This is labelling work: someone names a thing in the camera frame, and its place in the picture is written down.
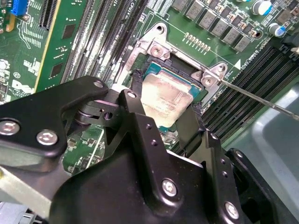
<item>black plastic bracket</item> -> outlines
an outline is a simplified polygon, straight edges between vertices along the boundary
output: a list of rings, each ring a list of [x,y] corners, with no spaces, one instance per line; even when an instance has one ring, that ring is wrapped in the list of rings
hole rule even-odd
[[[147,205],[159,216],[171,216],[183,203],[183,195],[155,121],[145,116],[140,98],[131,90],[120,93],[119,103],[125,110],[123,123],[117,133],[106,128],[104,157],[132,145]],[[169,196],[163,190],[164,180],[174,184],[175,195]]]
[[[0,121],[14,121],[20,129],[12,135],[0,134],[0,164],[41,172],[52,170],[66,150],[66,132],[79,106],[107,93],[108,87],[99,79],[82,77],[2,105]],[[37,134],[43,130],[57,135],[54,145],[37,141]]]

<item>bolt hole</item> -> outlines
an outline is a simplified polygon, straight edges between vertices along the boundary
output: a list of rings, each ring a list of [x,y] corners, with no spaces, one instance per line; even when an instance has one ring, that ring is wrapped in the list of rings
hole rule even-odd
[[[151,125],[150,125],[150,124],[147,124],[147,125],[146,125],[146,129],[150,130],[150,129],[151,129]]]
[[[159,33],[162,34],[164,32],[164,28],[161,26],[158,26],[157,31],[159,31]]]
[[[156,140],[152,140],[152,141],[151,141],[151,145],[152,145],[152,146],[157,146],[157,145],[158,145],[158,143],[157,143],[157,141],[156,141]]]
[[[256,35],[254,36],[254,38],[260,39],[262,36],[263,36],[262,31],[259,31],[259,32],[256,33]]]
[[[228,177],[228,174],[227,174],[227,172],[225,172],[225,171],[222,172],[222,175],[223,175],[224,177],[226,177],[226,178]]]
[[[105,120],[110,120],[112,118],[113,114],[110,112],[104,113],[104,119]]]

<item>chip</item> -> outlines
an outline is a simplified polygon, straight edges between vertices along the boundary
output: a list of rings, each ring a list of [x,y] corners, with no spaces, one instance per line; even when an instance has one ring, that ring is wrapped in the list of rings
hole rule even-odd
[[[243,18],[241,16],[237,15],[236,18],[232,21],[232,25],[237,27],[242,20],[243,20]]]
[[[235,45],[234,49],[242,52],[245,50],[245,48],[248,46],[248,44],[250,43],[250,39],[246,36],[243,36],[240,41]]]
[[[284,24],[291,18],[291,12],[288,9],[285,9],[281,12],[281,14],[277,17],[277,21],[281,24]]]
[[[199,1],[195,1],[186,12],[186,16],[191,20],[195,20],[203,8],[204,6]]]
[[[201,21],[199,22],[199,25],[205,29],[209,29],[215,18],[216,15],[212,13],[212,11],[208,10],[204,17],[202,17]]]
[[[219,2],[220,2],[219,0],[212,0],[211,3],[210,3],[210,5],[209,5],[209,8],[211,10],[216,9],[216,6],[218,5]]]
[[[211,33],[220,37],[225,31],[226,27],[228,27],[228,24],[224,20],[219,20]]]
[[[71,38],[75,31],[76,24],[68,24],[64,27],[64,34],[62,35],[62,39]]]
[[[175,0],[172,4],[172,7],[181,12],[184,9],[187,2],[188,0]]]
[[[7,91],[7,85],[0,84],[0,91],[1,92],[6,92]]]
[[[298,5],[298,2],[296,0],[293,0],[289,6],[288,9],[293,10]]]
[[[230,7],[225,7],[221,13],[223,18],[227,18],[227,16],[231,13],[232,9]]]
[[[249,32],[253,29],[253,26],[251,24],[248,24],[245,29],[243,30],[244,34],[249,34]]]
[[[239,33],[240,32],[235,28],[231,28],[231,30],[223,38],[223,41],[225,43],[232,44],[234,40],[237,38],[237,36],[239,35]]]
[[[61,72],[62,67],[63,67],[63,63],[59,63],[57,65],[54,65],[53,68],[52,68],[52,72],[50,74],[50,78],[53,78],[56,75],[58,75]]]

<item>gray plastic surface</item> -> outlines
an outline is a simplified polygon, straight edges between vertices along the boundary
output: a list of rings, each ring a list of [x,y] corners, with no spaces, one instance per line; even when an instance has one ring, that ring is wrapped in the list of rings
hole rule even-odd
[[[299,114],[299,84],[277,105]],[[226,149],[242,151],[299,220],[299,122],[268,109]]]

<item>dimm slot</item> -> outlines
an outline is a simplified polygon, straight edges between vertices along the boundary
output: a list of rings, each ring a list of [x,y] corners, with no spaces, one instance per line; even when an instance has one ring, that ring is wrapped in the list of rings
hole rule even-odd
[[[95,0],[88,0],[87,1],[85,10],[83,12],[82,19],[80,21],[80,25],[78,27],[76,38],[74,40],[74,45],[73,45],[73,48],[71,49],[69,58],[67,60],[67,63],[66,63],[65,69],[64,69],[64,74],[61,78],[60,83],[66,82],[68,76],[70,75],[71,69],[72,69],[73,64],[74,64],[75,55],[76,55],[78,47],[80,45],[80,40],[82,40],[84,30],[85,30],[85,28],[88,24],[89,19],[90,19],[90,14],[91,14],[94,3],[95,3]]]
[[[135,8],[135,11],[133,13],[133,19],[130,20],[130,23],[127,25],[127,31],[126,32],[122,32],[122,36],[120,38],[120,40],[123,40],[121,42],[118,42],[118,46],[113,50],[111,59],[108,62],[108,66],[105,68],[104,71],[104,76],[103,76],[103,80],[106,82],[107,80],[110,79],[111,75],[112,75],[112,67],[119,61],[119,59],[122,57],[122,55],[124,54],[125,48],[128,46],[128,43],[131,39],[132,33],[135,30],[139,18],[141,17],[142,13],[144,12],[147,4],[148,4],[148,0],[142,0],[139,2],[138,6]]]
[[[88,41],[87,44],[87,49],[85,49],[80,62],[78,63],[78,69],[76,70],[75,73],[75,78],[79,78],[85,75],[85,70],[86,70],[86,65],[88,62],[89,54],[91,53],[91,50],[93,49],[96,40],[100,36],[103,28],[104,28],[104,21],[107,20],[107,16],[109,13],[109,9],[111,8],[113,3],[113,0],[109,0],[108,2],[105,3],[104,7],[102,7],[99,11],[97,20],[95,22],[96,26],[93,27],[93,30],[91,32],[91,37]]]
[[[122,22],[125,19],[125,16],[127,16],[127,10],[130,6],[130,1],[126,0],[123,2],[122,7],[119,8],[117,11],[117,14],[119,15],[116,20],[114,21],[114,28],[109,31],[108,37],[105,39],[105,42],[102,45],[102,48],[99,49],[97,56],[94,58],[91,69],[89,74],[91,76],[96,76],[98,74],[98,71],[101,67],[101,59],[106,56],[106,53],[111,48],[111,45],[113,41],[115,41],[115,38],[117,35],[119,35],[122,32],[122,29],[125,28],[126,25],[124,25]]]

